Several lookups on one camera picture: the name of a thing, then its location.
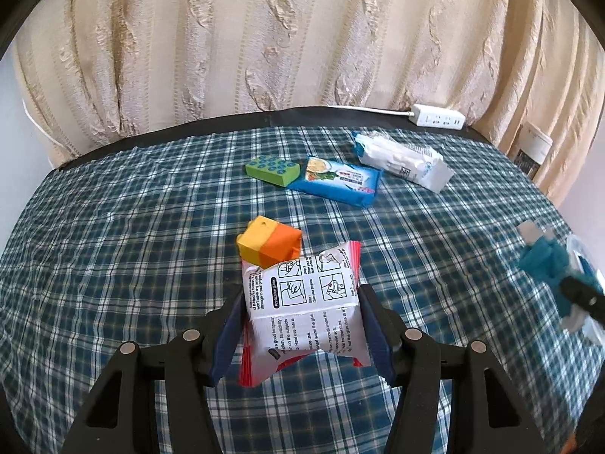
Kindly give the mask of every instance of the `plaid tablecloth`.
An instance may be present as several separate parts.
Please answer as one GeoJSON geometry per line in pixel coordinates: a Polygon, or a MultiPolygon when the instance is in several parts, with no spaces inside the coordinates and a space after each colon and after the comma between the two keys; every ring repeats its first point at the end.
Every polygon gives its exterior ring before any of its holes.
{"type": "MultiPolygon", "coordinates": [[[[554,451],[582,411],[603,352],[558,330],[546,287],[517,270],[515,226],[531,218],[562,241],[558,212],[501,153],[461,138],[405,131],[456,171],[435,195],[390,174],[369,209],[246,177],[260,154],[355,162],[350,131],[277,127],[191,137],[55,171],[21,215],[0,263],[0,370],[16,427],[56,453],[116,347],[167,342],[219,307],[241,281],[235,237],[259,214],[300,227],[304,254],[363,243],[362,279],[437,341],[482,338],[518,386],[554,451]]],[[[399,391],[373,367],[317,353],[261,386],[237,385],[236,363],[209,405],[228,453],[379,453],[399,391]]],[[[162,447],[169,452],[158,386],[162,447]]],[[[434,452],[446,449],[442,383],[434,452]]]]}

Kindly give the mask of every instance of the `plastic container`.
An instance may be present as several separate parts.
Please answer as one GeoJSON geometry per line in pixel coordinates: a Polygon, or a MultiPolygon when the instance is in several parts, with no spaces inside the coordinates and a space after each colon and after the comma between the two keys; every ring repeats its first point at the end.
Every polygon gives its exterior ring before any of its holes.
{"type": "Polygon", "coordinates": [[[521,127],[512,148],[512,161],[530,179],[533,179],[551,151],[552,138],[530,122],[521,127]]]}

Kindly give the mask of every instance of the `blue snack packet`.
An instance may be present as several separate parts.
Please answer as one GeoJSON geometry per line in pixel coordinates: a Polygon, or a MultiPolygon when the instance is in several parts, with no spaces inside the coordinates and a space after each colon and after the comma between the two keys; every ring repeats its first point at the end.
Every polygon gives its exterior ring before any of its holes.
{"type": "Polygon", "coordinates": [[[380,176],[377,169],[309,157],[301,175],[287,188],[366,207],[374,201],[380,176]]]}

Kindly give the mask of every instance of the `white wall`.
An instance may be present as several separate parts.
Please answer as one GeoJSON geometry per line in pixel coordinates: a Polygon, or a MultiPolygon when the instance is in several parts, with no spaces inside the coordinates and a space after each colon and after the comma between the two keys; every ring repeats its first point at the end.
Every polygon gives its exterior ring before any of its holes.
{"type": "Polygon", "coordinates": [[[11,50],[0,61],[0,253],[23,207],[51,170],[25,115],[11,50]]]}
{"type": "Polygon", "coordinates": [[[605,273],[605,117],[560,212],[605,273]]]}

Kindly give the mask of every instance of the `screw head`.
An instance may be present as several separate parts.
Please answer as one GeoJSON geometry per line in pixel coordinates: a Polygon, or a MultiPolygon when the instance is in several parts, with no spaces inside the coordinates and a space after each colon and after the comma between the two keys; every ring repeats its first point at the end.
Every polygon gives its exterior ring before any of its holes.
{"type": "Polygon", "coordinates": [[[197,329],[188,329],[183,333],[183,339],[185,341],[195,341],[200,337],[200,332],[197,329]]]}
{"type": "Polygon", "coordinates": [[[405,330],[405,337],[407,339],[412,339],[413,341],[418,341],[422,338],[422,331],[416,329],[415,327],[410,327],[405,330]]]}
{"type": "Polygon", "coordinates": [[[123,354],[130,354],[136,349],[137,349],[137,347],[135,346],[135,344],[132,341],[126,341],[125,343],[122,344],[122,346],[120,346],[120,351],[123,354]]]}
{"type": "Polygon", "coordinates": [[[485,353],[488,350],[488,347],[483,341],[473,341],[471,343],[471,348],[477,353],[485,353]]]}

